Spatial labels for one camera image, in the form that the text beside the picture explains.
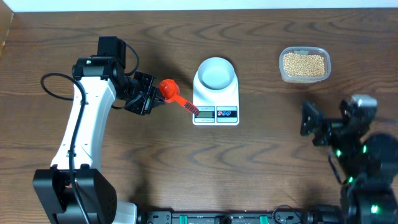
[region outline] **green light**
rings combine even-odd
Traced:
[[[343,153],[342,153],[340,150],[338,150],[338,149],[336,150],[336,156],[337,156],[337,157],[340,157],[342,154],[343,154]]]
[[[376,214],[377,212],[379,212],[379,207],[377,205],[372,205],[371,213]]]

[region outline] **digital scale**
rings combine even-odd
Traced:
[[[223,58],[205,60],[193,79],[194,125],[235,126],[239,124],[238,78],[231,63]]]

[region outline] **orange spoon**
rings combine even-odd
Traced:
[[[174,80],[171,79],[163,80],[159,84],[159,90],[162,93],[162,95],[165,97],[166,103],[172,103],[176,101],[180,106],[185,108],[190,113],[193,113],[195,115],[199,114],[199,110],[195,105],[186,100],[184,97],[180,96],[180,88],[178,87],[178,85]]]

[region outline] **plastic container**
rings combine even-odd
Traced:
[[[320,55],[324,58],[325,75],[319,77],[303,77],[296,75],[289,75],[284,70],[284,55],[287,53],[303,54],[303,55]],[[319,47],[288,47],[282,51],[279,56],[279,70],[282,74],[282,79],[290,83],[316,83],[327,79],[331,72],[330,56],[325,49]]]

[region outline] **wooden tabletop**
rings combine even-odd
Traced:
[[[229,59],[239,78],[237,127],[194,126],[177,104],[149,116],[110,111],[103,174],[120,199],[204,211],[337,205],[328,148],[299,133],[305,99],[339,117],[344,96],[370,94],[379,103],[371,131],[398,137],[398,9],[18,13],[0,59],[0,222],[48,222],[32,178],[55,156],[72,104],[44,93],[40,78],[70,75],[101,35],[131,44],[140,71],[175,79],[188,99],[206,58]],[[290,46],[327,50],[329,79],[282,81],[278,59]],[[66,80],[47,85],[72,95]]]

